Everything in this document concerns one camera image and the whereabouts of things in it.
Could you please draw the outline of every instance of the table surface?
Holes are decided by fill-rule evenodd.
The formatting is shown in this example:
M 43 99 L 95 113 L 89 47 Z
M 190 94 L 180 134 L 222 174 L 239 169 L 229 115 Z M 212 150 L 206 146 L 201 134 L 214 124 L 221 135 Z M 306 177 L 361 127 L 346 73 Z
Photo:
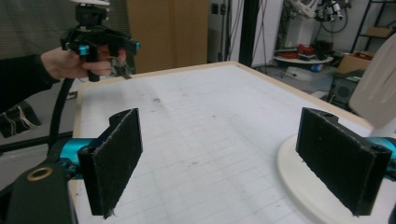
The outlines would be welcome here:
M 139 108 L 143 154 L 115 208 L 93 217 L 83 181 L 70 190 L 80 223 L 310 223 L 276 169 L 303 107 L 362 136 L 363 119 L 239 63 L 212 63 L 83 84 L 74 137 Z

